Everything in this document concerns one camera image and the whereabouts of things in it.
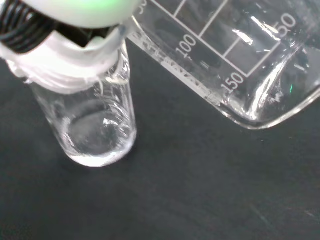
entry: black surface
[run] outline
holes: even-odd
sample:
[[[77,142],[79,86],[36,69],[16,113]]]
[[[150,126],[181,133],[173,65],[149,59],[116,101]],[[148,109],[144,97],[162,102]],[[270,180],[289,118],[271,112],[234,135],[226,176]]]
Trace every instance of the black surface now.
[[[2,239],[320,239],[320,102],[245,130],[131,44],[129,53],[138,139],[101,169],[68,160],[1,63]]]

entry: green led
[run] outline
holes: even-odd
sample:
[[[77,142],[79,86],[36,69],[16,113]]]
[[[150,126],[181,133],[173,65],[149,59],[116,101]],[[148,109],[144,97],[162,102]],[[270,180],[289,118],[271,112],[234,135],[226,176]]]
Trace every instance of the green led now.
[[[126,8],[128,2],[125,0],[69,0],[66,1],[70,7],[80,8],[80,9],[123,9]]]
[[[130,18],[142,0],[23,0],[60,22],[82,28],[105,28]]]

